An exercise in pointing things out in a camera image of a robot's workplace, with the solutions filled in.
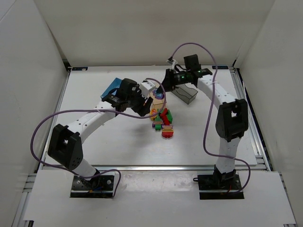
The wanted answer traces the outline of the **yellow flower lego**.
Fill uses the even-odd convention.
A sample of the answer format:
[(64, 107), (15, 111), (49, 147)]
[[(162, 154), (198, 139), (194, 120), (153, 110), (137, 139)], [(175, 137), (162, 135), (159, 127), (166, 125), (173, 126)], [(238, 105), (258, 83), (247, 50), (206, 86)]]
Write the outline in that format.
[(158, 117), (158, 109), (151, 109), (150, 111), (150, 120), (155, 121), (156, 118)]

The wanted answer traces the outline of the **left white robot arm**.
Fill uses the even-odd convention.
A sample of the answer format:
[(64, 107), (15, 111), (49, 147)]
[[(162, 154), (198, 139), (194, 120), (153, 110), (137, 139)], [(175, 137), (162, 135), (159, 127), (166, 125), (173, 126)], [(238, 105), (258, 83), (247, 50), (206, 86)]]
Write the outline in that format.
[(92, 111), (72, 123), (65, 126), (58, 124), (53, 128), (48, 156), (74, 174), (91, 180), (99, 172), (83, 157), (84, 141), (127, 108), (141, 117), (148, 114), (153, 102), (149, 94), (154, 89), (155, 84), (146, 80), (138, 84), (134, 80), (123, 79), (118, 87), (109, 86)]

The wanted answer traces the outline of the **green lego plate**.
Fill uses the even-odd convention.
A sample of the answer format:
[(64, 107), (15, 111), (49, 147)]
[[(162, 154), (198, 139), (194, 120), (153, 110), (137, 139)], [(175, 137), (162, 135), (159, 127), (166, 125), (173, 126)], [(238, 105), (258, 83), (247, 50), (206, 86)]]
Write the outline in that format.
[(164, 116), (167, 114), (167, 112), (168, 112), (168, 109), (164, 108), (163, 110), (160, 111), (159, 116)]

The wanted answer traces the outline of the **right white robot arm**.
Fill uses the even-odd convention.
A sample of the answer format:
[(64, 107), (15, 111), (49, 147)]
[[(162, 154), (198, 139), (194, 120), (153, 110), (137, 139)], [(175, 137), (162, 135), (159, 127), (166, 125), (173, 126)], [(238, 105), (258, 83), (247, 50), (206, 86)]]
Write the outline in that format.
[(167, 69), (162, 82), (166, 92), (191, 83), (202, 91), (217, 108), (215, 129), (220, 137), (219, 153), (214, 166), (214, 179), (220, 184), (235, 177), (235, 158), (239, 142), (248, 130), (248, 104), (237, 99), (217, 84), (212, 72), (203, 69), (196, 54), (184, 58), (185, 70)]

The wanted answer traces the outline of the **purple lotus lego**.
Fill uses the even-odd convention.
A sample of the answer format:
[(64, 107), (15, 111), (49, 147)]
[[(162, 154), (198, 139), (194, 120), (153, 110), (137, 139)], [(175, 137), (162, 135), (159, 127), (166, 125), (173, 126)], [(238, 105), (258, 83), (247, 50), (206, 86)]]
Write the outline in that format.
[(165, 97), (163, 92), (157, 92), (157, 90), (154, 90), (152, 93), (157, 100), (162, 100)]

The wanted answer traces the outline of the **smoky grey container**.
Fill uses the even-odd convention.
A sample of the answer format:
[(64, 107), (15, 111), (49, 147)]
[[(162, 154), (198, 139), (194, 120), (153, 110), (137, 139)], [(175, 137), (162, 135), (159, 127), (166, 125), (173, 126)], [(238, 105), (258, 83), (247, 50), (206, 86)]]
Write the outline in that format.
[(198, 91), (194, 88), (184, 85), (178, 85), (172, 93), (189, 105), (197, 96)]

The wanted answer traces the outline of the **blue plastic container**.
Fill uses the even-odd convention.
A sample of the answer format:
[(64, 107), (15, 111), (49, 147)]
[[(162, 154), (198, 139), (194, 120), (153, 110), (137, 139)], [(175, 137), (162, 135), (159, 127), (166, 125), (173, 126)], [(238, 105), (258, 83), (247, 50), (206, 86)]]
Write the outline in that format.
[(107, 87), (107, 89), (103, 92), (103, 94), (100, 96), (101, 99), (103, 99), (108, 94), (114, 94), (117, 89), (120, 87), (122, 80), (119, 78), (115, 78), (111, 84)]

